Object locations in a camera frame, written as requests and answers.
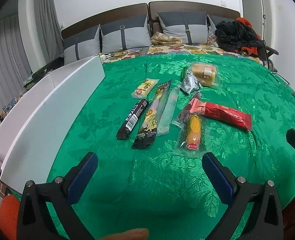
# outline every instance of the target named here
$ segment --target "green tablecloth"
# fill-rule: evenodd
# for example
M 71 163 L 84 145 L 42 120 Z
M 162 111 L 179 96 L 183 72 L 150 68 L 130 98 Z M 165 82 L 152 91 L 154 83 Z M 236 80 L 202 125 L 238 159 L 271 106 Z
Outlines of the green tablecloth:
M 282 207 L 295 196 L 295 150 L 285 138 L 295 128 L 295 99 L 279 77 L 278 82 L 253 60 L 217 55 L 158 55 L 107 63 L 105 79 L 74 121 L 48 177 L 52 181 L 65 175 L 89 151 L 98 155 L 98 169 L 73 206 L 96 239 L 148 228 L 151 240 L 200 240 L 225 212 L 227 206 L 207 179 L 201 159 L 173 153 L 178 127 L 171 125 L 168 134 L 145 150 L 131 149 L 140 125 L 130 139 L 115 138 L 137 102 L 131 93 L 145 78 L 160 83 L 173 79 L 173 88 L 180 84 L 182 68 L 194 61 L 216 64 L 222 81 L 216 89 L 202 88 L 202 99 L 250 113 L 253 121 L 253 130 L 245 132 L 208 119 L 206 146 L 236 176 L 255 183 L 272 179 Z M 175 116 L 190 97 L 179 93 Z M 249 208 L 233 238 L 241 233 Z M 50 212 L 66 235 L 53 207 Z

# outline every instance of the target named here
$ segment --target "red wrapper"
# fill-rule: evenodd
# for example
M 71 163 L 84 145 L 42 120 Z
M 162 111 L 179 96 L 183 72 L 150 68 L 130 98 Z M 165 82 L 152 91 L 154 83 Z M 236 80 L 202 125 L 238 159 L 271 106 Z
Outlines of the red wrapper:
M 192 114 L 200 114 L 249 131 L 252 130 L 252 116 L 250 114 L 226 106 L 202 102 L 196 98 L 192 99 L 190 104 L 192 105 L 190 109 Z

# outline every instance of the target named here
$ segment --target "beige plaid cloth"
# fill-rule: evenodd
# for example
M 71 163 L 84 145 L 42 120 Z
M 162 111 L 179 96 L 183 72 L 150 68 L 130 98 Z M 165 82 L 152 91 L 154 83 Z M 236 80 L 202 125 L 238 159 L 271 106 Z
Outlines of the beige plaid cloth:
M 182 38 L 168 36 L 163 33 L 156 32 L 151 37 L 153 45 L 164 45 L 164 46 L 182 46 Z

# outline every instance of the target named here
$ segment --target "black snack package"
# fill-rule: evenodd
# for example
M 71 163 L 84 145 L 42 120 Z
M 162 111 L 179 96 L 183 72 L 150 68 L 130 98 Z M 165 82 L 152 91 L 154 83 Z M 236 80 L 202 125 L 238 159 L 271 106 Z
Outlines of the black snack package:
M 142 99 L 133 106 L 132 110 L 128 114 L 126 120 L 122 124 L 121 128 L 116 134 L 116 138 L 120 140 L 125 140 L 129 137 L 129 133 L 133 130 L 135 124 L 142 116 L 145 108 L 149 104 L 149 101 Z
M 143 149 L 150 146 L 156 137 L 157 126 L 164 111 L 166 100 L 169 96 L 171 81 L 158 85 L 155 92 L 153 103 L 146 111 L 145 119 L 138 130 L 132 149 Z

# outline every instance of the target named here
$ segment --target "pillow strap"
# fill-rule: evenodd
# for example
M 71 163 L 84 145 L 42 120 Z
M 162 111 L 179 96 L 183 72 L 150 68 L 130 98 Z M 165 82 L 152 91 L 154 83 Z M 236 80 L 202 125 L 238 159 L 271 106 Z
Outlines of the pillow strap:
M 80 60 L 80 57 L 79 57 L 79 39 L 80 38 L 76 38 L 75 39 L 75 56 L 76 56 L 76 60 Z
M 120 26 L 120 30 L 121 30 L 121 42 L 122 42 L 122 48 L 123 48 L 123 50 L 126 50 L 126 43 L 125 43 L 125 33 L 124 33 L 124 29 L 125 29 L 125 26 L 124 26 L 124 25 L 121 25 L 121 26 Z
M 189 25 L 185 22 L 182 12 L 180 12 L 180 13 L 182 15 L 183 23 L 184 23 L 184 26 L 185 26 L 185 33 L 186 33 L 186 35 L 188 37 L 188 43 L 189 44 L 192 44 L 192 39 L 191 39 Z

